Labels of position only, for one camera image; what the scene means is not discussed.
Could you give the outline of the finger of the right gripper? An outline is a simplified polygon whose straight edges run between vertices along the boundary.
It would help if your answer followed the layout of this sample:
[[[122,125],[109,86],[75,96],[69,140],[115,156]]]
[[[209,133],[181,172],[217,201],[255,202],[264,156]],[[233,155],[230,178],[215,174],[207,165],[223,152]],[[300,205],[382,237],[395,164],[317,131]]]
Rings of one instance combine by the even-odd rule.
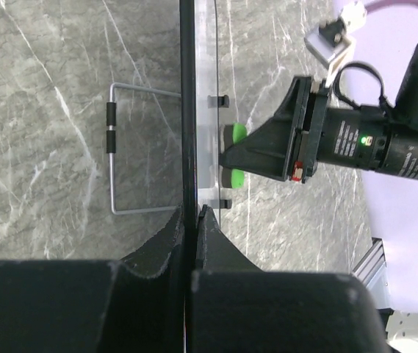
[[[219,164],[274,180],[291,180],[299,133],[300,80],[293,79],[273,116],[241,141],[225,147]]]

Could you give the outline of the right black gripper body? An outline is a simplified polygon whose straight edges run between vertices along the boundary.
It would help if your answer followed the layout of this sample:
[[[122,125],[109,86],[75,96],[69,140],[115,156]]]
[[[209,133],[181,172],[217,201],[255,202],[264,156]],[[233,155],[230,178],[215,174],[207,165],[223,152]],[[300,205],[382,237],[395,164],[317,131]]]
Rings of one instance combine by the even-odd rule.
[[[287,94],[287,179],[306,182],[326,163],[418,181],[418,132],[379,107],[330,107],[324,84],[297,76]]]

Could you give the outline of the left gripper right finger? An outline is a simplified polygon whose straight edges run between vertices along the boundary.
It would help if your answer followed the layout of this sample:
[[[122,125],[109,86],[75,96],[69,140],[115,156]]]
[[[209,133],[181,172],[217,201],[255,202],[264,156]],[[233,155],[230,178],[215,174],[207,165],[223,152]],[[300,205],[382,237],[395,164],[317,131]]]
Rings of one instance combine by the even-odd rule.
[[[257,268],[199,215],[190,287],[191,352],[385,352],[383,324],[349,274]]]

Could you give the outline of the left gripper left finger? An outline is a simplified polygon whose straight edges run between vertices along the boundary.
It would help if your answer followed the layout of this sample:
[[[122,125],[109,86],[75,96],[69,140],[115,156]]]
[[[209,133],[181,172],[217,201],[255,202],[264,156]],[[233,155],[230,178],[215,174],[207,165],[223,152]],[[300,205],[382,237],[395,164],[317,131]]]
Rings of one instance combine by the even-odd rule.
[[[182,211],[120,260],[0,260],[0,352],[181,352]]]

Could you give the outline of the green whiteboard eraser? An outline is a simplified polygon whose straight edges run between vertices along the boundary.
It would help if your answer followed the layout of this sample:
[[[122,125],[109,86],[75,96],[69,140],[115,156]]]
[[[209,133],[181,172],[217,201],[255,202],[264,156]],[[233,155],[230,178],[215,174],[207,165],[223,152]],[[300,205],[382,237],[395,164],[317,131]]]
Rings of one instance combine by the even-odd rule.
[[[220,153],[223,153],[227,148],[239,143],[242,139],[248,136],[247,128],[244,124],[234,123],[223,125],[220,128]],[[242,188],[245,184],[245,172],[239,169],[230,169],[220,166],[220,186],[222,188],[237,189]]]

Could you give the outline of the white whiteboard black frame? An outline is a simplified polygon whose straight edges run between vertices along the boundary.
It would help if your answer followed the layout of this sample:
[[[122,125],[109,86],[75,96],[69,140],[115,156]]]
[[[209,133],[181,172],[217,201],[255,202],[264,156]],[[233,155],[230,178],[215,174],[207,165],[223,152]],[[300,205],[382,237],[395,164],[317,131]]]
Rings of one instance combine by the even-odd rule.
[[[184,253],[197,267],[203,260],[207,209],[220,217],[219,112],[229,100],[219,93],[216,1],[180,1],[181,147]]]

